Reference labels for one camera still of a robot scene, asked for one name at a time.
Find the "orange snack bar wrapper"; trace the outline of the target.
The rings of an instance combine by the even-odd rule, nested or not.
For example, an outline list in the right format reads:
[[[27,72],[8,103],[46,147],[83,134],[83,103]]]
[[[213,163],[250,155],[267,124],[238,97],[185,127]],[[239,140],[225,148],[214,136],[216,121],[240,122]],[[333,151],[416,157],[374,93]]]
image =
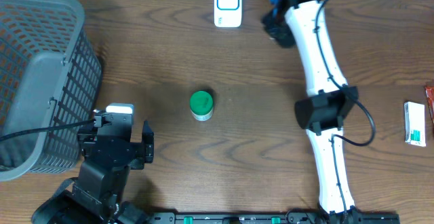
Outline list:
[[[431,121],[434,123],[434,89],[433,86],[425,86],[425,94],[431,115]]]

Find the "white green box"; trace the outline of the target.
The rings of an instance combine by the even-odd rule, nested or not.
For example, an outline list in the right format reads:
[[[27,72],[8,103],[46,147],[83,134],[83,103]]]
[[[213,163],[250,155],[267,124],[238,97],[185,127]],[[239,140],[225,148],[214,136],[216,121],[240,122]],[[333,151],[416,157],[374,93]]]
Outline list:
[[[404,103],[405,142],[409,145],[426,147],[425,106],[415,102]]]

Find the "green lidded jar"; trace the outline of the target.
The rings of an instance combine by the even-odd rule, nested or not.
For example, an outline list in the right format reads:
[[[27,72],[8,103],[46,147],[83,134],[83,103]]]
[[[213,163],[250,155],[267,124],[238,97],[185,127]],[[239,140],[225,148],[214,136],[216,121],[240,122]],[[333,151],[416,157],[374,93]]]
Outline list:
[[[210,93],[197,91],[190,97],[190,110],[193,117],[200,122],[207,121],[214,112],[214,100]]]

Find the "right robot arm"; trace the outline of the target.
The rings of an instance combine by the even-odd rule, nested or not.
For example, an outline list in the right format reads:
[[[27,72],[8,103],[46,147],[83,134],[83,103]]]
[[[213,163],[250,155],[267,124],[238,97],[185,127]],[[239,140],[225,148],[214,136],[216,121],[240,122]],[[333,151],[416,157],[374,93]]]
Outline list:
[[[322,0],[270,0],[262,18],[265,31],[281,47],[298,48],[307,97],[294,105],[306,131],[319,178],[319,206],[329,219],[345,217],[355,203],[348,186],[342,149],[343,121],[357,96],[342,74],[328,35]]]

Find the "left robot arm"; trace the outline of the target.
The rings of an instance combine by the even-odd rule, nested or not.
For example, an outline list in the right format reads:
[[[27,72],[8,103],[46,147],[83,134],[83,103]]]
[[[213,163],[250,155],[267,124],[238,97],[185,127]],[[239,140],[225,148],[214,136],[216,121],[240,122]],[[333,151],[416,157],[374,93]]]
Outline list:
[[[33,213],[32,223],[148,223],[145,212],[122,198],[130,171],[153,162],[153,131],[144,122],[141,141],[134,143],[131,114],[95,119],[77,132],[83,156],[78,176],[62,182]]]

